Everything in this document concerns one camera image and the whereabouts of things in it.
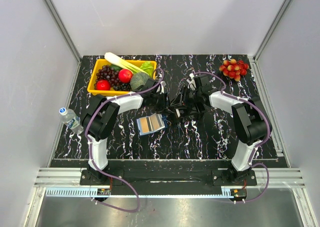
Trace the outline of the blue card holder wallet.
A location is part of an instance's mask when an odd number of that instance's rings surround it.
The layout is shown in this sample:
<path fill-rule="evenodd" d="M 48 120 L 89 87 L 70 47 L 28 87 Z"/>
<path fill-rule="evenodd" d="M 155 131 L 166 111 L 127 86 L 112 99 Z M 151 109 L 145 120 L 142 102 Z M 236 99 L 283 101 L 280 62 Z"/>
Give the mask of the blue card holder wallet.
<path fill-rule="evenodd" d="M 166 116 L 159 113 L 138 118 L 136 122 L 140 136 L 153 134 L 168 127 Z"/>

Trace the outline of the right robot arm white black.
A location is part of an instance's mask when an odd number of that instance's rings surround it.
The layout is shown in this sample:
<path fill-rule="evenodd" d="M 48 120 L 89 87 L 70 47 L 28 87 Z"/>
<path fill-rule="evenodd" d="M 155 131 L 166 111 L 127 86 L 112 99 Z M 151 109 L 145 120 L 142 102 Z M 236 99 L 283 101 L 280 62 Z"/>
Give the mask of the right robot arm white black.
<path fill-rule="evenodd" d="M 225 92 L 226 84 L 217 90 L 210 83 L 209 72 L 191 73 L 171 104 L 179 119 L 201 117 L 206 107 L 231 114 L 238 138 L 237 148 L 227 170 L 220 179 L 224 183 L 239 185 L 250 176 L 252 161 L 259 146 L 270 137 L 272 125 L 259 98 L 245 99 Z"/>

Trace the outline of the gold credit card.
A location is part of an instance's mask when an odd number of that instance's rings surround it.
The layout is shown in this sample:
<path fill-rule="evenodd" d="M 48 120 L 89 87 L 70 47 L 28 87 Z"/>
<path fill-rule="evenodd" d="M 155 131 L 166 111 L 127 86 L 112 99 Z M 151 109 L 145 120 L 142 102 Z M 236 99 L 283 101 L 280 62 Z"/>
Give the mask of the gold credit card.
<path fill-rule="evenodd" d="M 149 128 L 149 118 L 148 117 L 142 117 L 139 119 L 139 130 L 141 135 L 145 135 L 150 131 Z"/>
<path fill-rule="evenodd" d="M 149 117 L 151 129 L 156 132 L 161 130 L 164 127 L 162 115 L 161 114 L 153 114 Z"/>

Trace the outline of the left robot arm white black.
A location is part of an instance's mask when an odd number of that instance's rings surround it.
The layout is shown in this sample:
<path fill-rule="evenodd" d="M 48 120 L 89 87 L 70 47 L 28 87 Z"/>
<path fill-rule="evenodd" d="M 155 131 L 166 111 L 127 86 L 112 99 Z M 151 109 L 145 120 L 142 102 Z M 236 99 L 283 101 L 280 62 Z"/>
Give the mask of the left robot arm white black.
<path fill-rule="evenodd" d="M 98 94 L 93 98 L 89 108 L 83 113 L 81 125 L 89 152 L 86 171 L 96 184 L 102 185 L 108 178 L 119 179 L 105 170 L 108 166 L 108 137 L 114 129 L 118 115 L 143 106 L 165 107 L 168 101 L 164 86 L 164 81 L 149 78 L 137 91 L 113 97 Z"/>

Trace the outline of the black card tray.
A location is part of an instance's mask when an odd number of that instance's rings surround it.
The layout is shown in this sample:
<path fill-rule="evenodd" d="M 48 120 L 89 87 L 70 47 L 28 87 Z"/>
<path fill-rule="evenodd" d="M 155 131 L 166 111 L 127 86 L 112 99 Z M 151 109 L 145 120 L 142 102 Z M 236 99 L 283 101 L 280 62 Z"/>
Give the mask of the black card tray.
<path fill-rule="evenodd" d="M 170 109 L 172 110 L 172 120 L 175 123 L 185 121 L 198 121 L 204 116 L 205 106 L 202 103 L 171 103 Z M 176 110 L 179 110 L 180 117 L 177 118 Z"/>

